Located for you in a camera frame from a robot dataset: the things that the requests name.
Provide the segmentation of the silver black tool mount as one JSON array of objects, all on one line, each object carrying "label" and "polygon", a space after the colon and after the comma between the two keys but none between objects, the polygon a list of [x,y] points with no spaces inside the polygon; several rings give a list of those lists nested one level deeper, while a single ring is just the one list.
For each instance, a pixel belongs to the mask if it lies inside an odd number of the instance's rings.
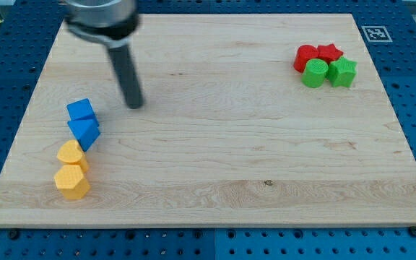
[{"label": "silver black tool mount", "polygon": [[139,26],[137,0],[65,0],[65,22],[78,38],[118,48]]}]

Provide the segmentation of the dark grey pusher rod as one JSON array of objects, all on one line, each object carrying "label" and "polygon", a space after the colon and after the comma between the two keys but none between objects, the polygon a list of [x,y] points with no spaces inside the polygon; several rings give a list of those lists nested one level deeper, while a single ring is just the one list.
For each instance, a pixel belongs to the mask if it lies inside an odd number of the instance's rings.
[{"label": "dark grey pusher rod", "polygon": [[117,48],[109,48],[108,55],[125,104],[130,109],[141,108],[144,105],[144,98],[129,45],[125,44]]}]

